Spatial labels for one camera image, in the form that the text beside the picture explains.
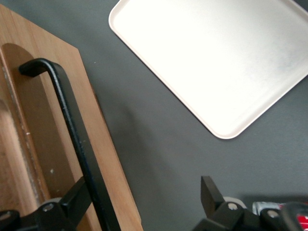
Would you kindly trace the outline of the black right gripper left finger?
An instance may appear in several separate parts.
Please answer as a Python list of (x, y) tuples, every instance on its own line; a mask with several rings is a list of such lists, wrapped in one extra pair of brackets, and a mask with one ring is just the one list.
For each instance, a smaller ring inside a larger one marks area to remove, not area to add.
[(47, 202), (35, 212), (38, 231), (75, 231), (92, 200), (81, 177), (58, 201)]

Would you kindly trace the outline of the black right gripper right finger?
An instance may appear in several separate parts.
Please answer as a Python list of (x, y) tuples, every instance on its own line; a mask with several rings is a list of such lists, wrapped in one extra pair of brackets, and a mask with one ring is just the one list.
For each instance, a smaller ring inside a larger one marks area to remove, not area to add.
[(255, 231), (257, 218), (235, 200), (226, 200), (210, 176), (201, 177), (201, 203), (206, 215), (195, 231)]

